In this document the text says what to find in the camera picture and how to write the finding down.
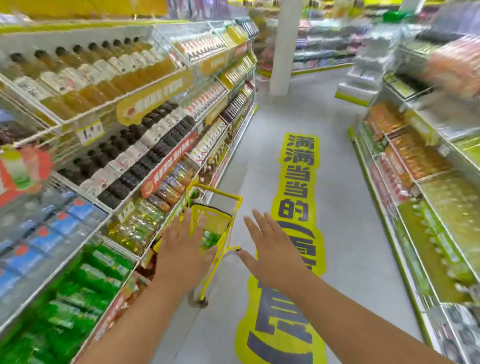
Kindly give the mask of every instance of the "gray floor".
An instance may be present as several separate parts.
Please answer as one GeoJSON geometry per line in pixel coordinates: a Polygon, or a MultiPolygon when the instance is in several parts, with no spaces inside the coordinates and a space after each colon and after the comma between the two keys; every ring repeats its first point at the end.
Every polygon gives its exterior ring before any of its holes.
{"type": "MultiPolygon", "coordinates": [[[[315,202],[325,242],[326,282],[402,330],[421,339],[390,245],[363,179],[347,128],[365,109],[334,98],[346,71],[296,76],[287,97],[268,95],[258,83],[259,108],[224,175],[220,189],[243,196],[232,243],[254,253],[241,217],[270,211],[278,186],[277,162],[285,133],[320,138],[315,202]]],[[[154,357],[155,364],[240,364],[237,324],[248,303],[249,273],[231,256],[222,261],[203,310],[184,302],[154,357]]],[[[327,350],[329,364],[339,363],[327,350]]]]}

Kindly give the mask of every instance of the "yellow shopping basket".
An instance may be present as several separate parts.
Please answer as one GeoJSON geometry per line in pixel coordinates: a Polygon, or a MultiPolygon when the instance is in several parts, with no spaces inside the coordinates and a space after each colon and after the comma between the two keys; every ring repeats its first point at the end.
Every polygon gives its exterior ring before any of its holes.
{"type": "Polygon", "coordinates": [[[218,268],[218,265],[222,261],[222,258],[228,252],[240,249],[239,246],[230,246],[230,237],[232,234],[233,222],[235,220],[237,211],[240,208],[242,198],[234,194],[227,194],[213,187],[209,187],[197,182],[192,182],[190,184],[190,186],[187,189],[187,196],[191,195],[191,189],[193,187],[197,187],[205,191],[211,191],[214,194],[219,194],[221,196],[232,198],[237,201],[232,214],[227,214],[226,212],[223,212],[218,208],[202,205],[202,204],[192,204],[190,206],[192,210],[192,222],[190,224],[190,234],[193,233],[193,230],[197,226],[198,219],[200,218],[200,216],[206,216],[204,229],[206,231],[210,231],[217,235],[220,235],[220,239],[216,244],[218,247],[218,250],[215,255],[215,259],[212,265],[210,266],[208,273],[200,283],[199,287],[195,290],[195,291],[199,291],[199,294],[197,297],[198,304],[201,307],[206,307],[208,305],[208,300],[205,297],[205,292],[215,274],[216,269],[218,268]]]}

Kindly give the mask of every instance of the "finger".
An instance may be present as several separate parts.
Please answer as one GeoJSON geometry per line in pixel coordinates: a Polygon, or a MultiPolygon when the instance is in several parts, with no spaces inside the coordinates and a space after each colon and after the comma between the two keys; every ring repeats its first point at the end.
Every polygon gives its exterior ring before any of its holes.
{"type": "Polygon", "coordinates": [[[191,242],[194,245],[200,245],[202,243],[202,237],[204,235],[205,220],[206,220],[206,216],[204,215],[200,216],[198,219],[197,226],[195,226],[195,230],[193,231],[192,237],[190,238],[191,242]]]}
{"type": "Polygon", "coordinates": [[[218,246],[214,245],[210,249],[208,249],[204,255],[204,261],[205,264],[208,264],[209,266],[213,263],[213,260],[215,259],[215,255],[218,251],[218,246]]]}
{"type": "Polygon", "coordinates": [[[180,217],[177,215],[173,218],[172,223],[168,227],[166,238],[168,242],[173,242],[179,235],[180,217]]]}
{"type": "Polygon", "coordinates": [[[192,221],[192,210],[189,207],[185,209],[183,213],[183,220],[181,221],[181,226],[179,230],[179,238],[181,241],[186,241],[190,236],[190,223],[192,221]]]}
{"type": "Polygon", "coordinates": [[[281,233],[285,234],[282,228],[280,227],[280,225],[278,224],[278,222],[276,222],[268,212],[264,213],[264,217],[265,217],[265,220],[267,220],[268,225],[270,225],[270,227],[272,228],[273,232],[277,234],[281,234],[281,233]]]}
{"type": "Polygon", "coordinates": [[[245,222],[245,225],[247,225],[248,232],[250,233],[250,236],[252,237],[252,240],[258,249],[262,240],[264,239],[262,232],[248,216],[244,216],[243,221],[245,222]]]}
{"type": "Polygon", "coordinates": [[[237,251],[237,255],[239,256],[241,261],[247,266],[250,273],[252,273],[256,278],[258,278],[256,275],[258,272],[258,261],[253,256],[251,256],[249,252],[243,249],[237,251]]]}
{"type": "Polygon", "coordinates": [[[262,234],[264,236],[271,235],[273,233],[273,230],[267,220],[265,220],[263,215],[257,210],[253,210],[252,213],[255,220],[257,220],[258,227],[260,228],[262,234]]]}

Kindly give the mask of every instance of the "right hand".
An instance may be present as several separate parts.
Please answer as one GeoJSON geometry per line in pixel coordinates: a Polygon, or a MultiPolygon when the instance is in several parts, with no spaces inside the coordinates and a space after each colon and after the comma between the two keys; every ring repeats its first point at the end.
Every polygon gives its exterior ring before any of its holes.
{"type": "Polygon", "coordinates": [[[245,250],[239,250],[237,255],[261,283],[288,296],[310,271],[290,238],[267,212],[262,215],[253,210],[253,217],[258,227],[248,216],[243,220],[257,247],[258,258],[245,250]]]}

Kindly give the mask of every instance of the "left hand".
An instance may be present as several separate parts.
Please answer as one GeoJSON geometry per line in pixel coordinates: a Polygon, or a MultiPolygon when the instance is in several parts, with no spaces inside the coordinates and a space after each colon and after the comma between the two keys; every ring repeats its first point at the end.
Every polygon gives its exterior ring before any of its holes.
{"type": "Polygon", "coordinates": [[[181,226],[180,217],[176,216],[163,231],[153,280],[180,295],[185,295],[200,283],[217,252],[216,246],[206,252],[201,249],[205,217],[199,218],[192,236],[191,219],[192,211],[187,208],[181,226]]]}

